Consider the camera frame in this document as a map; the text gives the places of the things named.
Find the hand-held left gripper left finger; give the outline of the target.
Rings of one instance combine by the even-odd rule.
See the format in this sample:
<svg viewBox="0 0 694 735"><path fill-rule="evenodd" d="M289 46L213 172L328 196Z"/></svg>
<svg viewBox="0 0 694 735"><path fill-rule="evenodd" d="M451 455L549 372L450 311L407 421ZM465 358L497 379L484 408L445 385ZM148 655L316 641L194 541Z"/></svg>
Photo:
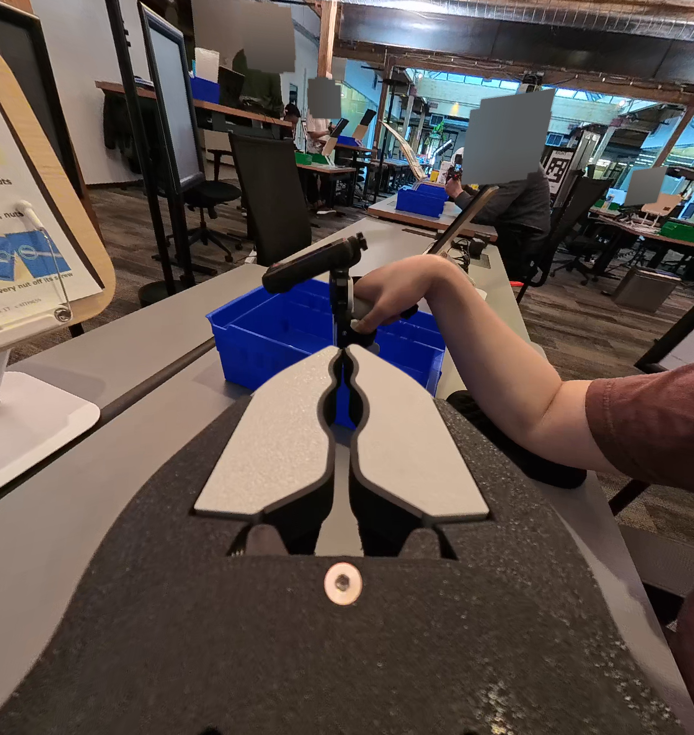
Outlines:
<svg viewBox="0 0 694 735"><path fill-rule="evenodd" d="M195 501L198 515L255 521L333 481L335 440L325 408L341 355L325 347L250 396Z"/></svg>

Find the wood-edged grey desk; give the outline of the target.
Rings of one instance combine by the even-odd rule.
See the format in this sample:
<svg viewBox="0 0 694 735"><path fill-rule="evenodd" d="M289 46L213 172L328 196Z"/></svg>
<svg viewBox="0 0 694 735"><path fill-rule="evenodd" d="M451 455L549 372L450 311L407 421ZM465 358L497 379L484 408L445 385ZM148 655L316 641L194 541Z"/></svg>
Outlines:
<svg viewBox="0 0 694 735"><path fill-rule="evenodd" d="M395 222L405 226L425 229L427 231L443 233L454 219L461 213L461 209L451 200L444 202L443 213L439 217L429 217L413 212L396 209L397 195L378 201L367 209L367 214L381 220ZM490 225L480 225L473 222L464 222L459 230L458 237L478 237L488 243L497 240L497 232Z"/></svg>

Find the black mesh office chair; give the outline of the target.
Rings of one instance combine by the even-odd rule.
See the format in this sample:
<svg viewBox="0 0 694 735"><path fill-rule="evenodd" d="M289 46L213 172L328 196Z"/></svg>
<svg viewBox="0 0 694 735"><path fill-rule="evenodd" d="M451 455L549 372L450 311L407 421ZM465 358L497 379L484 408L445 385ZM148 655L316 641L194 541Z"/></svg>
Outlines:
<svg viewBox="0 0 694 735"><path fill-rule="evenodd" d="M555 253L563 239L571 233L574 225L589 212L595 202L605 196L610 186L611 179L594 179L583 175L581 170L574 172L564 203L552 213L550 233L530 261L526 278L516 296L517 304L520 304L528 288L544 285L550 275Z"/></svg>

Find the person in maroon shirt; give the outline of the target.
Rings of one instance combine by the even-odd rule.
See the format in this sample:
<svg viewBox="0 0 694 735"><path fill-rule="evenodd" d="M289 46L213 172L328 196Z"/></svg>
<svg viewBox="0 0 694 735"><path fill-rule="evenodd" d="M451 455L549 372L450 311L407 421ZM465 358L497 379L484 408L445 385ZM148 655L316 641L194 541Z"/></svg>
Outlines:
<svg viewBox="0 0 694 735"><path fill-rule="evenodd" d="M694 363L594 380L585 409L594 441L619 473L694 492ZM694 704L694 588L679 612L672 648Z"/></svg>

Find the small marker board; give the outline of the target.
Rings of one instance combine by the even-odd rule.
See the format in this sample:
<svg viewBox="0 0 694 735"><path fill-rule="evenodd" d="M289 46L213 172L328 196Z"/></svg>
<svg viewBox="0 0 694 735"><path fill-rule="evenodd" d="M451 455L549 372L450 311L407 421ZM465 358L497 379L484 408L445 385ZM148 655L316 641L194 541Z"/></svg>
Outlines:
<svg viewBox="0 0 694 735"><path fill-rule="evenodd" d="M545 147L542 167L548 180L552 199L554 199L562 186L574 155L574 149L551 145Z"/></svg>

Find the curved wooden document board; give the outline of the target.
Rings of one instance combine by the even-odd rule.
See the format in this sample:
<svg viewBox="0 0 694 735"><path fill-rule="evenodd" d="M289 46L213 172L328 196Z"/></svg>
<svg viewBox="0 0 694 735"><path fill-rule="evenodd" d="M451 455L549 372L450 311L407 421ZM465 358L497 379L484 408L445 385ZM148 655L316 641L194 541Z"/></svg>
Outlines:
<svg viewBox="0 0 694 735"><path fill-rule="evenodd" d="M407 142L407 140L403 137L403 135L386 121L382 121L381 126L388 134L392 135L397 140L400 150L405 157L408 167L410 168L415 180L418 183L429 181L430 177L427 176L424 167L416 156L415 151Z"/></svg>

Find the blue plastic bin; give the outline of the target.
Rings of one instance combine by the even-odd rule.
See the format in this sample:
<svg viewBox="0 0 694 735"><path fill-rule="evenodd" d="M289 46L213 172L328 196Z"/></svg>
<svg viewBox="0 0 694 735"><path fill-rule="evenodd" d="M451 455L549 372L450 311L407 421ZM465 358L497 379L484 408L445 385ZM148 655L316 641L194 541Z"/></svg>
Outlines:
<svg viewBox="0 0 694 735"><path fill-rule="evenodd" d="M207 319L225 379L249 390L333 344L330 288L316 279L280 295L258 287ZM436 395L445 342L431 314L380 327L370 349Z"/></svg>

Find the black easel stand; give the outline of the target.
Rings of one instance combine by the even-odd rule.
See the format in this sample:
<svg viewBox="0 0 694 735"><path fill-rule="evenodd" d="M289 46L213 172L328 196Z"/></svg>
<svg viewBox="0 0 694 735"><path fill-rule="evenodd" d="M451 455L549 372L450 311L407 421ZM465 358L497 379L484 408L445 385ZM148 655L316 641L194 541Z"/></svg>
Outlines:
<svg viewBox="0 0 694 735"><path fill-rule="evenodd" d="M185 37L172 23L137 2L145 60L153 92L152 118L158 154L146 133L120 2L104 3L113 34L123 96L149 204L158 261L169 296L196 285L186 230L185 193L204 181Z"/></svg>

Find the wooden top office desk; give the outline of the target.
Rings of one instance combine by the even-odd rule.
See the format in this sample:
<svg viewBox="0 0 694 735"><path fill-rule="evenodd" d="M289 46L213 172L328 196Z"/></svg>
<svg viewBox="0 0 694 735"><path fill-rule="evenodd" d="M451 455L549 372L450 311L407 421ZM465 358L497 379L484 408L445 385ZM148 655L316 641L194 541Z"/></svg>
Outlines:
<svg viewBox="0 0 694 735"><path fill-rule="evenodd" d="M356 168L296 162L296 170L309 213L325 215L335 212L340 183L343 184L346 205L352 205Z"/></svg>
<svg viewBox="0 0 694 735"><path fill-rule="evenodd" d="M643 243L645 252L654 252L653 257L645 265L647 268L660 267L670 252L682 255L680 263L686 268L694 268L694 243L666 237L656 228L622 222L620 217L612 217L610 212L598 207L591 207L589 215L595 224L612 228L614 231L609 243L591 266L588 274L590 280L612 277L611 263L617 259L618 252L624 248L631 248L638 242Z"/></svg>

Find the black round stand base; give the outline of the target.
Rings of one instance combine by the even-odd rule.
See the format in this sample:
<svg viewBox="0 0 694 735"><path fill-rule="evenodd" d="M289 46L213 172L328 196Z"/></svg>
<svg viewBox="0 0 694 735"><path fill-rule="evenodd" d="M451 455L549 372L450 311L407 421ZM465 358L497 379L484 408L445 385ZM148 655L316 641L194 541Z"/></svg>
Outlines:
<svg viewBox="0 0 694 735"><path fill-rule="evenodd" d="M146 308L164 299L174 296L181 291L181 283L174 281L173 291L169 292L165 281L153 281L138 289L137 296L140 308Z"/></svg>

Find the instruction board on stand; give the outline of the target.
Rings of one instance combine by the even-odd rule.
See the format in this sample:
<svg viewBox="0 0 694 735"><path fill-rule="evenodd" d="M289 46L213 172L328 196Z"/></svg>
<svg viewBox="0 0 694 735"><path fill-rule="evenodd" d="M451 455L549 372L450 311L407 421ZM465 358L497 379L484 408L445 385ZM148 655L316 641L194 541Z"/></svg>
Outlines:
<svg viewBox="0 0 694 735"><path fill-rule="evenodd" d="M86 262L93 266L102 282L101 293L70 302L73 317L69 323L52 324L51 318L39 317L1 330L0 341L13 348L36 336L81 323L99 314L109 304L114 294L115 276L111 259L99 234L77 197L23 91L1 55L0 105L32 163L38 169L55 206L76 236Z"/></svg>

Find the person's right forearm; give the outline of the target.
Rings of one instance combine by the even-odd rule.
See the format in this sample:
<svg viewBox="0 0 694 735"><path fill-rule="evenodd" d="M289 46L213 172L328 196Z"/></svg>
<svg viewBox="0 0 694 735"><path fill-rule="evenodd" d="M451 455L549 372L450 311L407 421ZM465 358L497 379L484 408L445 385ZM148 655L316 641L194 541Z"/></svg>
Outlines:
<svg viewBox="0 0 694 735"><path fill-rule="evenodd" d="M563 381L554 366L481 299L458 267L430 256L425 300L467 391L518 446L557 464L613 473L586 418L590 381Z"/></svg>

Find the tilted thin display board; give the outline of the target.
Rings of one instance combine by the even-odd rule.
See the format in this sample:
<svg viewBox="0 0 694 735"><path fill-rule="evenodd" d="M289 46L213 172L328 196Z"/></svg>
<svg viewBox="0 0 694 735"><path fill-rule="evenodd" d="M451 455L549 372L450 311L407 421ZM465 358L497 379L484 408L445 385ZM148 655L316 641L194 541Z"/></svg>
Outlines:
<svg viewBox="0 0 694 735"><path fill-rule="evenodd" d="M457 237L462 237L462 230L465 225L470 224L472 218L495 196L499 189L498 185L485 185L481 187L476 196L471 200L470 205L461 209L460 213L455 217L452 223L444 230L437 239L434 240L423 253L424 255L445 256L452 248L452 244Z"/></svg>

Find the grey metal waste bin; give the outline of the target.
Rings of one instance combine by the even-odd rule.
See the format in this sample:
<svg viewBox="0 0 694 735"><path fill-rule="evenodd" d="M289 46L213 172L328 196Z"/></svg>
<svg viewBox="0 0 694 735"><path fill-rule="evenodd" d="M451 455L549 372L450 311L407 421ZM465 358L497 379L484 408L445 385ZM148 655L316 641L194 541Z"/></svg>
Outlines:
<svg viewBox="0 0 694 735"><path fill-rule="evenodd" d="M654 314L681 283L672 273L636 265L627 271L611 299L618 307Z"/></svg>

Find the black round textured pad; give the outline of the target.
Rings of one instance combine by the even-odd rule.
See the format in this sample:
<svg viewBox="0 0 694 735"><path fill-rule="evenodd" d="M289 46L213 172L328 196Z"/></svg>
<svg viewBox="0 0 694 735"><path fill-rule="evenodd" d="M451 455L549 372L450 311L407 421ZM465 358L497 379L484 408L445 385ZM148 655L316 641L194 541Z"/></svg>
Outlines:
<svg viewBox="0 0 694 735"><path fill-rule="evenodd" d="M454 392L446 400L528 478L565 490L576 489L585 482L586 470L548 461L506 436L480 409L468 391Z"/></svg>

